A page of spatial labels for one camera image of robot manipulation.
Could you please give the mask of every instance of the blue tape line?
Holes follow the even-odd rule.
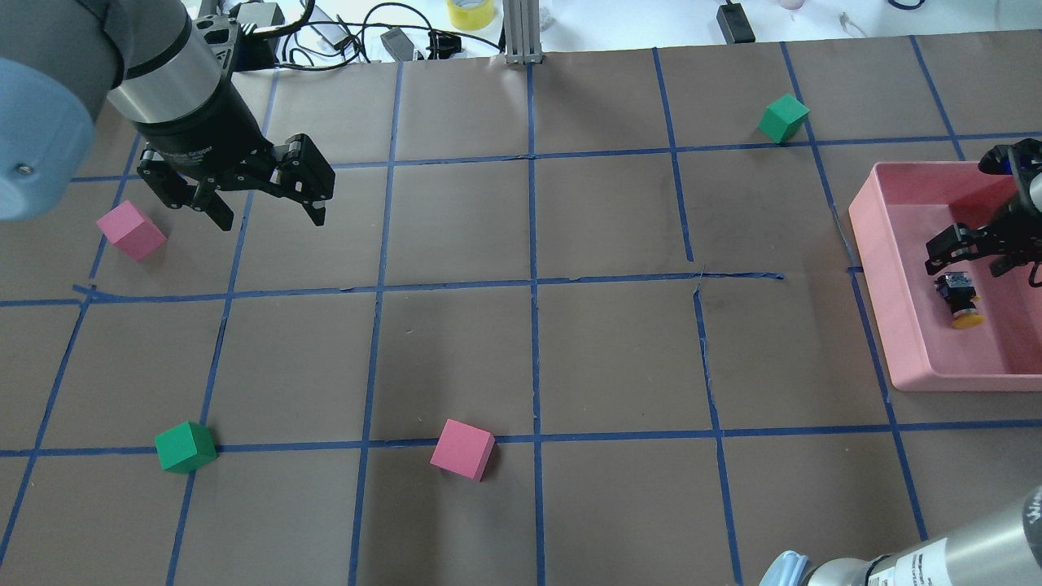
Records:
[[[70,184],[93,184],[95,181],[119,181],[126,175],[95,175],[93,177],[73,177]]]
[[[890,425],[823,425],[819,428],[745,428],[721,430],[725,438],[759,438],[784,436],[830,436],[837,434],[890,433]]]
[[[837,139],[818,141],[818,146],[842,145],[889,145],[900,143],[940,143],[950,141],[951,137],[900,137],[894,139]]]
[[[956,154],[959,155],[959,161],[966,161],[966,155],[963,154],[963,147],[959,144],[959,139],[956,138],[956,129],[951,127],[951,120],[948,119],[948,113],[944,109],[941,94],[938,93],[937,86],[934,84],[934,76],[929,74],[929,68],[926,67],[926,59],[922,57],[919,42],[916,41],[914,34],[909,35],[909,42],[912,43],[912,50],[915,51],[915,58],[919,62],[919,69],[922,70],[922,75],[926,78],[926,84],[929,86],[929,93],[934,96],[934,103],[937,104],[937,111],[941,114],[941,120],[944,122],[944,128],[948,131],[948,139],[951,141],[951,146],[956,147]]]
[[[578,277],[545,277],[539,278],[539,285],[568,285],[581,283],[636,283],[648,280],[684,280],[691,278],[768,278],[773,280],[784,280],[785,273],[776,272],[683,272],[683,273],[647,273],[647,274],[622,274],[622,275],[590,275]],[[225,293],[202,293],[196,295],[144,295],[127,296],[105,293],[73,285],[73,291],[91,297],[92,303],[113,304],[113,303],[187,303],[198,301],[220,301],[227,299],[251,299],[260,297],[291,297],[298,295],[342,295],[351,293],[376,293],[376,292],[408,292],[408,291],[442,291],[455,289],[494,289],[502,287],[530,287],[530,278],[516,278],[505,280],[465,280],[451,283],[427,283],[416,285],[387,285],[380,287],[349,287],[349,288],[316,288],[316,289],[273,289],[253,291],[232,291]],[[13,300],[0,301],[0,307],[4,306],[74,306],[79,304],[76,299],[41,299],[41,300]]]
[[[1042,130],[1031,130],[1026,132],[988,132],[982,135],[956,135],[956,139],[960,141],[970,141],[977,139],[1015,139],[1020,137],[1038,137],[1042,136]],[[817,141],[818,146],[838,146],[838,145],[877,145],[877,144],[894,144],[894,143],[931,143],[931,142],[942,142],[950,141],[951,137],[948,136],[924,136],[924,137],[889,137],[879,139],[836,139],[828,141]],[[792,147],[809,147],[811,146],[810,141],[789,141],[785,144],[777,145],[774,143],[736,143],[736,144],[721,144],[721,145],[688,145],[688,146],[677,146],[677,152],[699,152],[699,151],[715,151],[715,150],[754,150],[754,149],[765,149],[765,148],[792,148]],[[464,156],[455,158],[417,158],[411,161],[396,161],[395,165],[398,167],[410,167],[410,166],[423,166],[423,165],[452,165],[457,163],[503,163],[510,161],[525,161],[525,160],[549,160],[549,158],[586,158],[586,157],[596,157],[596,156],[627,156],[636,154],[667,154],[670,152],[669,147],[658,147],[658,148],[631,148],[631,149],[615,149],[615,150],[589,150],[589,151],[572,151],[572,152],[537,152],[537,153],[523,153],[523,154],[502,154],[502,155],[492,155],[492,156]],[[386,161],[369,161],[362,163],[338,163],[336,165],[330,165],[333,169],[370,169],[370,168],[382,168],[387,167]],[[75,177],[72,179],[73,182],[91,182],[91,181],[119,181],[121,179],[126,179],[128,181],[141,180],[138,175],[99,175],[90,177]]]
[[[505,163],[508,161],[523,161],[528,158],[525,155],[500,154],[493,156],[460,156],[455,158],[416,158],[411,161],[395,161],[396,167],[419,167],[424,165],[458,165],[464,163]]]
[[[387,285],[383,291],[441,291],[443,289],[491,289],[498,287],[527,287],[528,279],[472,280],[456,283],[431,283],[426,285]]]
[[[264,122],[260,124],[260,131],[268,133],[271,124],[272,109],[275,104],[275,93],[278,89],[278,72],[271,76],[271,90],[268,93],[268,109],[265,112]],[[202,407],[199,409],[199,424],[206,425],[209,418],[209,405],[214,397],[214,384],[217,381],[217,369],[221,362],[221,350],[224,348],[224,336],[228,326],[228,317],[231,315],[231,294],[235,290],[235,280],[239,275],[239,261],[243,254],[243,245],[246,242],[246,229],[249,227],[250,211],[253,207],[254,192],[246,195],[246,204],[243,207],[243,219],[239,226],[239,238],[235,240],[235,252],[231,258],[231,268],[228,272],[228,287],[224,296],[224,310],[221,314],[221,325],[217,331],[217,340],[214,342],[214,358],[210,361],[209,373],[206,376],[206,389],[203,392]],[[174,534],[174,545],[170,553],[170,566],[167,568],[167,586],[173,586],[177,576],[177,562],[180,558],[181,540],[184,537],[184,526],[188,522],[189,508],[192,505],[192,489],[195,486],[195,472],[189,474],[184,484],[184,498],[181,503],[181,512],[177,518],[177,531]]]
[[[25,499],[25,491],[29,487],[29,479],[36,465],[36,458],[40,448],[44,444],[44,436],[47,434],[47,425],[50,423],[51,414],[54,412],[54,404],[58,398],[58,390],[61,388],[61,381],[65,380],[66,368],[69,366],[69,358],[76,346],[76,339],[79,331],[83,326],[83,319],[86,317],[86,310],[91,307],[91,300],[85,299],[79,307],[79,315],[76,317],[76,324],[73,325],[72,334],[69,335],[69,343],[66,345],[65,353],[61,355],[61,362],[58,363],[57,372],[54,374],[54,383],[51,385],[51,392],[47,395],[47,405],[44,408],[44,416],[40,420],[36,429],[36,438],[32,443],[32,451],[29,460],[25,464],[25,472],[22,474],[22,484],[18,487],[18,495],[15,497],[15,505],[11,507],[10,516],[7,517],[7,527],[4,529],[3,538],[0,539],[0,565],[3,565],[4,557],[7,555],[7,546],[10,544],[10,536],[15,531],[15,523],[18,522],[18,515],[22,510],[22,503]]]
[[[929,539],[926,531],[926,521],[922,516],[922,508],[919,506],[919,496],[916,493],[915,481],[912,479],[912,468],[909,465],[908,454],[904,451],[904,441],[901,439],[901,431],[897,424],[897,416],[894,414],[894,406],[890,402],[890,391],[887,387],[887,377],[883,373],[883,362],[879,360],[878,349],[875,347],[875,338],[872,336],[872,325],[868,319],[868,311],[865,308],[865,299],[861,294],[861,287],[858,285],[858,277],[853,272],[849,273],[850,288],[853,290],[854,300],[858,303],[858,313],[861,315],[861,324],[865,329],[865,339],[868,342],[868,350],[872,355],[872,365],[875,368],[875,379],[879,385],[879,393],[883,396],[883,407],[887,411],[887,419],[890,421],[890,431],[894,438],[894,447],[897,449],[897,460],[901,466],[901,475],[904,478],[904,487],[908,489],[909,503],[912,506],[912,515],[915,517],[916,529],[919,531],[919,539],[925,541]]]
[[[47,306],[78,306],[78,299],[11,299],[0,300],[0,308],[41,308]]]
[[[374,167],[380,168],[387,166],[387,161],[376,161],[373,163],[340,163],[337,165],[330,165],[329,167],[332,167],[333,169],[371,169]]]
[[[934,421],[928,423],[898,423],[902,432],[946,432],[957,430],[1019,430],[1042,428],[1042,419],[995,419],[992,421]]]
[[[181,498],[181,512],[177,519],[177,530],[174,532],[174,546],[170,552],[170,565],[167,566],[167,586],[174,586],[177,576],[177,562],[181,557],[181,541],[184,539],[184,523],[189,517],[189,507],[192,505],[192,490],[195,487],[195,472],[189,472],[184,481],[184,496]]]
[[[811,143],[807,141],[790,141],[784,145],[776,145],[774,143],[739,143],[731,145],[701,145],[701,146],[686,146],[676,147],[677,152],[705,152],[714,150],[758,150],[764,148],[791,148],[791,147],[808,147]]]
[[[227,299],[227,293],[205,293],[200,295],[143,295],[126,296],[104,293],[96,289],[73,285],[72,290],[91,297],[92,303],[113,304],[113,303],[184,303],[192,301],[215,301]]]
[[[723,432],[720,428],[720,414],[717,411],[716,398],[713,396],[713,375],[710,373],[710,359],[705,335],[705,319],[702,314],[701,293],[695,291],[692,295],[695,307],[695,321],[698,324],[698,349],[702,361],[702,375],[705,377],[705,398],[710,406],[710,421],[713,423],[713,436],[717,446],[717,472],[720,475],[720,497],[723,500],[724,522],[727,526],[727,546],[730,550],[730,566],[735,572],[735,582],[742,582],[742,561],[738,552],[738,533],[735,529],[735,510],[730,500],[730,481],[727,479],[727,460],[724,456]]]
[[[796,68],[792,65],[792,57],[789,56],[789,46],[783,41],[778,43],[778,47],[782,49],[782,57],[785,59],[785,67],[789,71],[789,80],[792,82],[792,92],[795,94],[796,99],[800,102],[803,101],[803,94],[799,89],[799,80],[796,78]],[[828,202],[828,211],[833,215],[833,223],[836,224],[836,230],[840,235],[840,240],[843,241],[843,247],[846,248],[847,258],[850,259],[850,264],[854,265],[858,263],[858,255],[854,254],[853,246],[850,245],[850,241],[847,240],[846,234],[844,233],[843,222],[840,221],[839,212],[836,209],[836,199],[833,198],[833,189],[828,186],[828,176],[825,174],[825,165],[821,161],[821,150],[818,148],[818,143],[814,136],[814,126],[811,124],[811,119],[808,118],[807,122],[803,123],[807,128],[807,138],[811,142],[811,153],[814,155],[814,166],[818,169],[818,178],[821,179],[821,189],[825,192],[825,201]]]
[[[974,430],[1029,430],[1042,428],[1042,419],[993,419],[976,421],[932,421],[922,423],[898,423],[901,432],[946,432]],[[749,437],[791,437],[791,436],[827,436],[846,434],[890,434],[889,423],[864,425],[820,425],[797,428],[735,428],[716,430],[662,430],[639,432],[588,432],[541,434],[537,440],[534,434],[496,436],[496,443],[559,443],[559,442],[600,442],[600,441],[640,441],[664,439],[711,439],[717,436],[724,438]],[[429,447],[438,443],[438,438],[405,438],[390,440],[369,440],[368,447],[399,448]],[[330,440],[307,442],[279,443],[243,443],[218,445],[218,453],[248,454],[254,451],[312,451],[324,449],[358,449],[361,440]],[[33,453],[40,458],[55,456],[107,456],[107,455],[142,455],[155,454],[154,446],[116,446],[116,447],[45,447],[33,449],[0,449],[0,458],[25,458]]]
[[[543,152],[531,153],[528,156],[543,158],[589,158],[593,156],[630,156],[636,154],[666,154],[668,148],[625,148],[615,150],[586,150],[577,152]]]
[[[776,272],[676,272],[659,274],[621,274],[603,276],[546,277],[540,278],[540,285],[570,285],[575,283],[638,283],[648,280],[687,280],[692,278],[768,278],[785,280],[785,273]]]
[[[281,443],[224,444],[218,454],[251,454],[255,451],[317,451],[325,449],[357,449],[361,441],[304,441]]]
[[[127,187],[128,173],[130,173],[130,168],[133,166],[135,154],[138,154],[138,145],[141,144],[141,135],[134,135],[133,141],[130,143],[130,154],[127,155],[126,164],[123,167],[123,175],[120,177],[120,185],[116,187],[116,196],[113,198],[113,204],[108,207],[109,210],[115,210],[117,205],[120,204],[120,200],[123,199],[123,190]],[[101,235],[101,239],[98,241],[98,248],[94,253],[94,263],[91,265],[91,272],[88,273],[88,278],[94,280],[98,276],[98,268],[101,267],[101,255],[105,252],[105,244],[108,239],[104,235]]]
[[[662,73],[662,59],[659,58],[659,48],[651,48],[654,60],[654,72],[659,78],[659,93],[662,95],[662,109],[666,114],[666,135],[669,137],[669,158],[673,164],[673,188],[676,190],[676,205],[680,214],[680,233],[684,237],[684,253],[688,262],[695,261],[691,251],[691,233],[688,229],[688,209],[684,202],[684,184],[680,180],[680,163],[676,157],[676,136],[673,133],[673,115],[669,109],[669,94],[666,92],[666,77]]]
[[[956,135],[956,138],[960,141],[975,141],[975,140],[987,140],[987,139],[1022,139],[1029,137],[1042,136],[1042,130],[1033,130],[1031,132],[988,132],[984,135]]]
[[[539,238],[536,206],[536,84],[532,64],[525,65],[528,114],[528,274],[531,278],[531,431],[536,514],[536,583],[546,586],[546,539],[543,515],[543,408],[539,366]]]
[[[391,144],[388,148],[387,191],[383,194],[383,233],[380,237],[380,264],[376,279],[376,303],[373,311],[373,335],[369,342],[369,376],[366,381],[366,407],[362,423],[362,448],[358,457],[358,479],[354,491],[354,521],[351,529],[351,554],[348,562],[347,583],[353,586],[358,580],[358,552],[362,547],[362,521],[366,497],[366,473],[369,468],[369,443],[373,426],[373,396],[376,389],[376,355],[379,349],[380,322],[383,311],[383,284],[388,270],[388,242],[391,236],[391,202],[394,190],[395,153],[398,148],[398,121],[401,115],[401,88],[404,68],[398,63],[395,77],[394,109],[391,116]]]
[[[40,449],[42,457],[55,456],[135,456],[155,454],[155,446],[137,445],[121,447],[45,447]]]

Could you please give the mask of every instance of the black power adapter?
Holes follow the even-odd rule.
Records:
[[[736,43],[755,43],[756,35],[752,33],[749,26],[749,19],[745,18],[745,10],[741,4],[727,3],[717,10],[717,22],[720,23],[720,30],[728,45]]]

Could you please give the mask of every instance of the pink cube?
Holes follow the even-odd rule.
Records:
[[[117,205],[98,220],[98,227],[108,241],[134,261],[141,261],[158,248],[167,237],[129,200]]]
[[[461,423],[455,419],[445,421],[442,436],[430,463],[461,477],[481,482],[485,465],[489,463],[496,438],[483,430]]]

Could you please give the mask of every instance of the blue tape grid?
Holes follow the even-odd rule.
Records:
[[[380,265],[376,280],[376,307],[373,315],[373,336],[369,345],[369,379],[366,383],[366,408],[362,428],[362,454],[358,458],[358,484],[354,493],[354,523],[351,529],[351,554],[348,565],[347,583],[357,584],[358,552],[362,547],[362,522],[366,496],[366,472],[369,464],[369,436],[373,419],[373,393],[376,386],[376,353],[380,341],[380,319],[383,310],[383,283],[388,268],[388,238],[391,233],[391,194],[394,188],[395,151],[398,148],[398,120],[401,114],[401,79],[404,67],[398,63],[395,77],[394,111],[391,117],[391,146],[388,152],[387,192],[383,198],[383,234],[380,240]]]
[[[0,300],[0,308],[5,307],[40,307],[40,306],[78,306],[80,308],[79,315],[77,317],[76,323],[73,327],[72,334],[69,339],[69,344],[67,345],[66,351],[63,356],[58,371],[55,375],[54,384],[52,386],[50,395],[48,396],[47,407],[43,419],[41,421],[40,428],[38,429],[36,439],[31,449],[15,449],[15,450],[0,450],[0,458],[28,458],[26,469],[23,474],[22,483],[19,487],[19,492],[16,497],[15,506],[13,507],[11,514],[8,518],[6,524],[3,540],[0,541],[0,563],[3,562],[4,556],[7,551],[7,546],[10,541],[11,533],[17,522],[18,514],[22,506],[26,487],[28,486],[29,479],[32,473],[32,469],[39,458],[46,457],[91,457],[91,456],[103,456],[103,455],[148,455],[154,454],[155,448],[152,446],[125,446],[125,447],[96,447],[96,448],[43,448],[42,443],[44,436],[46,434],[47,424],[50,419],[51,412],[54,407],[54,402],[57,398],[58,390],[60,389],[61,380],[65,374],[66,366],[68,365],[69,358],[75,345],[76,338],[82,325],[83,319],[85,317],[86,311],[91,304],[95,303],[125,303],[125,302],[191,302],[200,300],[216,300],[222,299],[225,301],[225,309],[222,315],[222,322],[218,334],[218,339],[215,343],[214,359],[212,361],[210,373],[206,383],[206,390],[203,399],[203,406],[200,412],[200,421],[205,423],[206,417],[208,415],[208,408],[210,397],[213,395],[214,383],[216,380],[217,367],[220,360],[221,347],[223,345],[224,332],[227,324],[227,319],[230,314],[231,302],[237,298],[250,298],[250,297],[269,297],[269,296],[282,296],[282,295],[324,295],[324,294],[344,294],[344,293],[375,293],[376,294],[376,304],[374,308],[374,320],[373,320],[373,335],[370,346],[370,364],[369,364],[369,381],[367,385],[367,398],[366,398],[366,411],[365,411],[365,423],[363,439],[361,441],[330,441],[330,442],[299,442],[299,443],[258,443],[258,444],[226,444],[218,446],[221,453],[256,453],[256,451],[288,451],[288,450],[314,450],[314,449],[359,449],[359,469],[358,469],[358,484],[356,488],[356,498],[355,498],[355,518],[352,528],[352,542],[351,542],[351,554],[350,554],[350,584],[355,584],[357,580],[357,563],[358,563],[358,547],[361,541],[361,528],[363,521],[363,504],[365,496],[365,477],[366,477],[366,464],[368,461],[369,449],[381,449],[381,448],[398,448],[398,447],[410,447],[410,446],[431,446],[437,442],[437,438],[419,438],[419,439],[402,439],[402,440],[372,440],[370,439],[370,428],[372,418],[372,399],[373,390],[375,383],[375,365],[376,365],[376,353],[378,349],[379,341],[379,325],[380,325],[380,314],[382,307],[382,293],[386,291],[425,291],[425,290],[436,290],[436,289],[468,289],[468,288],[487,288],[487,287],[530,287],[531,288],[531,327],[532,327],[532,410],[534,410],[534,423],[532,423],[532,434],[531,435],[519,435],[519,436],[498,436],[496,440],[499,443],[531,443],[535,453],[535,474],[536,474],[536,526],[537,526],[537,567],[538,567],[538,580],[539,584],[542,586],[546,583],[546,568],[545,568],[545,546],[544,546],[544,536],[543,536],[543,482],[542,482],[542,444],[545,442],[574,442],[574,441],[628,441],[628,440],[643,440],[643,439],[714,439],[717,442],[717,461],[718,461],[718,471],[720,477],[721,486],[721,498],[723,500],[724,507],[724,517],[727,526],[727,537],[728,545],[730,548],[733,570],[735,573],[735,580],[739,585],[743,584],[743,578],[741,572],[741,556],[738,550],[738,538],[735,530],[734,522],[734,512],[730,503],[729,486],[727,480],[727,469],[726,461],[724,457],[723,449],[723,439],[729,437],[780,437],[780,436],[808,436],[808,435],[832,435],[832,434],[885,434],[889,433],[892,435],[895,448],[897,450],[898,460],[900,462],[900,467],[902,474],[904,477],[905,486],[909,492],[909,498],[912,504],[913,514],[915,516],[916,526],[919,530],[920,537],[925,539],[928,534],[925,528],[925,522],[922,517],[921,508],[918,503],[918,497],[915,492],[915,484],[912,479],[911,467],[908,462],[907,454],[904,453],[903,442],[901,440],[902,432],[925,432],[925,431],[944,431],[944,430],[997,430],[997,429],[1021,429],[1021,428],[1040,428],[1042,426],[1042,419],[1016,419],[1016,420],[995,420],[995,421],[951,421],[951,422],[933,422],[933,423],[900,423],[894,414],[893,407],[890,405],[889,400],[889,390],[886,385],[886,379],[883,372],[882,362],[879,360],[878,349],[876,348],[874,338],[872,336],[871,323],[868,318],[864,297],[862,295],[860,286],[857,282],[855,274],[861,272],[860,267],[852,267],[848,269],[851,288],[854,294],[855,302],[858,304],[859,313],[862,319],[862,325],[865,331],[867,344],[869,351],[873,360],[873,366],[875,368],[877,382],[879,384],[880,393],[883,396],[884,405],[887,411],[888,423],[887,424],[876,424],[876,425],[834,425],[834,426],[803,426],[803,428],[767,428],[767,429],[723,429],[720,425],[719,416],[716,411],[716,405],[713,397],[712,389],[712,376],[710,374],[709,368],[709,350],[708,350],[708,340],[705,336],[704,320],[702,315],[701,300],[699,293],[695,293],[693,297],[694,301],[694,313],[698,324],[699,334],[699,347],[702,360],[703,373],[705,376],[706,386],[706,398],[710,404],[710,413],[713,426],[711,430],[677,430],[677,431],[664,431],[664,432],[622,432],[622,433],[592,433],[592,434],[543,434],[541,430],[541,418],[540,418],[540,383],[539,383],[539,301],[538,293],[539,287],[541,286],[554,286],[564,284],[575,284],[575,283],[620,283],[620,282],[635,282],[635,280],[670,280],[670,279],[693,279],[693,278],[770,278],[770,279],[782,279],[784,275],[779,273],[702,273],[702,272],[688,272],[688,273],[663,273],[663,274],[639,274],[639,275],[616,275],[616,276],[585,276],[578,278],[545,278],[538,276],[538,265],[537,265],[537,234],[536,234],[536,162],[543,158],[576,158],[576,157],[590,157],[590,156],[623,156],[623,155],[642,155],[642,154],[665,154],[669,153],[671,163],[673,165],[674,173],[674,185],[677,194],[677,205],[680,215],[681,233],[684,235],[685,251],[688,254],[688,259],[693,259],[693,253],[690,244],[690,233],[687,225],[687,209],[684,201],[684,191],[680,181],[679,164],[677,160],[677,153],[679,152],[700,152],[700,151],[717,151],[717,150],[747,150],[747,149],[764,149],[764,148],[810,148],[814,154],[815,164],[821,179],[822,189],[824,191],[826,202],[834,215],[834,219],[839,225],[839,216],[836,209],[835,201],[833,199],[832,191],[828,186],[828,178],[825,174],[824,166],[821,161],[821,155],[819,147],[822,146],[834,146],[834,145],[860,145],[860,144],[895,144],[895,143],[916,143],[916,142],[946,142],[950,141],[956,148],[956,152],[959,154],[960,158],[964,158],[960,141],[964,140],[1006,140],[1006,139],[1016,139],[1028,136],[1040,136],[1042,130],[1034,130],[1023,133],[1017,132],[995,132],[995,133],[977,133],[977,135],[957,135],[951,125],[951,122],[944,109],[943,102],[941,100],[940,94],[933,81],[933,77],[926,66],[925,59],[922,56],[922,52],[919,48],[918,42],[914,36],[910,38],[910,43],[915,52],[918,64],[922,70],[923,76],[926,79],[927,86],[929,87],[931,93],[935,99],[938,111],[944,121],[945,128],[947,130],[946,136],[922,136],[922,137],[894,137],[894,138],[883,138],[883,139],[849,139],[849,140],[833,140],[833,141],[818,141],[816,140],[813,131],[813,126],[810,121],[807,123],[808,141],[794,141],[789,142],[786,145],[775,145],[775,144],[759,144],[759,143],[748,143],[748,144],[724,144],[724,145],[699,145],[699,146],[678,146],[675,142],[675,136],[672,128],[672,116],[669,108],[669,98],[666,89],[665,76],[662,71],[662,63],[660,59],[658,49],[652,49],[652,57],[655,66],[655,74],[659,82],[659,90],[663,101],[663,111],[666,117],[667,133],[669,137],[669,147],[668,148],[647,148],[647,149],[622,149],[622,150],[599,150],[599,151],[581,151],[581,152],[554,152],[554,153],[538,153],[536,151],[536,129],[535,129],[535,98],[534,98],[534,86],[532,86],[532,69],[529,65],[526,70],[527,78],[527,106],[528,106],[528,151],[523,154],[517,155],[505,155],[505,156],[475,156],[475,157],[458,157],[458,158],[426,158],[426,160],[411,160],[411,161],[397,161],[395,158],[395,147],[397,142],[397,129],[398,129],[398,118],[400,109],[400,99],[401,99],[401,79],[402,79],[402,67],[399,64],[396,89],[395,89],[395,107],[392,122],[392,138],[389,157],[386,162],[370,162],[370,163],[350,163],[342,165],[333,165],[338,169],[352,169],[352,168],[387,168],[388,170],[388,185],[387,194],[384,201],[384,217],[383,217],[383,233],[381,240],[381,253],[380,253],[380,271],[378,283],[374,287],[355,287],[350,289],[302,289],[302,290],[279,290],[279,291],[235,291],[235,276],[238,273],[239,259],[241,257],[242,247],[245,242],[246,228],[248,226],[249,212],[252,205],[252,194],[247,197],[246,207],[243,214],[243,223],[239,233],[239,240],[237,242],[235,254],[232,262],[231,273],[229,276],[228,288],[225,293],[215,293],[206,295],[184,295],[184,296],[156,296],[156,297],[126,297],[110,295],[104,292],[99,292],[95,288],[74,288],[77,293],[79,293],[82,298],[63,298],[63,299],[24,299],[24,300]],[[783,57],[786,62],[786,67],[788,69],[790,79],[793,86],[793,92],[797,99],[802,100],[802,95],[799,89],[798,79],[796,77],[795,69],[793,68],[788,47],[785,43],[779,44],[779,49],[782,51]],[[267,129],[268,123],[270,121],[272,113],[272,103],[275,99],[275,90],[277,87],[278,76],[275,74],[272,79],[271,94],[269,96],[268,112],[266,114],[264,127]],[[74,178],[74,182],[95,182],[95,181],[114,181],[118,182],[116,196],[113,201],[113,206],[117,205],[121,199],[123,191],[126,184],[131,180],[139,180],[135,175],[130,175],[130,169],[132,167],[138,146],[140,142],[140,137],[135,138],[131,151],[128,154],[126,167],[122,175],[113,176],[95,176],[95,177],[77,177]],[[529,172],[529,246],[530,246],[530,278],[527,280],[517,279],[517,280],[490,280],[490,282],[469,282],[469,283],[442,283],[442,284],[423,284],[423,285],[403,285],[403,286],[384,286],[383,276],[387,267],[387,243],[388,235],[390,229],[390,214],[391,214],[391,196],[392,196],[392,186],[394,177],[394,169],[397,166],[421,166],[421,165],[443,165],[443,164],[464,164],[464,163],[492,163],[492,162],[505,162],[505,161],[528,161],[528,172]],[[853,264],[852,248],[849,243],[845,242],[847,245],[848,253],[851,255],[851,264]],[[101,254],[104,251],[104,240],[99,243],[98,251],[94,258],[94,263],[91,269],[91,277],[93,278],[100,266]],[[173,584],[176,575],[176,566],[178,561],[180,543],[183,538],[184,523],[188,517],[189,508],[192,499],[192,490],[194,486],[194,474],[190,474],[185,483],[185,491],[181,507],[181,514],[178,520],[177,533],[175,535],[175,544],[171,553],[171,561],[167,576],[167,583]]]
[[[680,213],[680,233],[684,235],[684,252],[688,255],[688,262],[693,263],[695,255],[691,250],[691,231],[688,229],[688,209],[684,203],[680,163],[676,158],[676,136],[673,133],[673,114],[669,109],[669,94],[666,92],[666,77],[662,73],[662,59],[659,57],[658,47],[651,49],[651,57],[654,59],[654,73],[659,79],[659,93],[662,94],[662,109],[666,114],[666,135],[669,137],[669,158],[673,165],[673,187],[676,190],[676,205]]]
[[[525,65],[528,123],[528,276],[531,278],[531,432],[536,512],[536,583],[546,586],[546,540],[543,524],[543,412],[539,370],[539,262],[536,233],[536,86],[532,64]]]
[[[271,123],[272,109],[275,104],[275,93],[278,89],[278,72],[271,76],[271,89],[268,93],[268,106],[265,112],[264,122],[260,124],[262,132],[268,132]],[[224,310],[221,314],[221,325],[217,331],[217,341],[214,343],[214,358],[209,365],[209,374],[206,376],[206,389],[203,393],[202,407],[199,410],[199,424],[205,425],[209,417],[209,404],[214,396],[214,383],[217,381],[217,367],[221,361],[221,349],[224,347],[224,335],[228,326],[228,317],[231,315],[232,293],[235,291],[235,279],[239,276],[239,261],[243,255],[243,245],[246,243],[246,229],[249,227],[250,211],[253,209],[253,192],[246,195],[246,204],[243,207],[243,219],[239,226],[239,238],[235,241],[235,252],[231,258],[231,270],[228,274],[227,295],[224,300]],[[177,530],[174,533],[174,545],[170,552],[170,564],[167,567],[167,586],[173,586],[177,576],[177,562],[180,559],[181,541],[184,538],[184,524],[188,522],[189,508],[192,506],[192,492],[195,488],[196,473],[190,472],[184,482],[184,496],[181,499],[181,512],[177,519]]]

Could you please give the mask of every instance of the plastic bin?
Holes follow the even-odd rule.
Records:
[[[926,242],[952,222],[988,223],[1016,191],[1013,178],[974,163],[879,163],[850,204],[858,248],[890,377],[901,391],[1042,391],[1042,291],[1031,266],[994,278],[990,259],[951,265],[966,271],[987,318],[951,326],[947,304],[926,274]]]

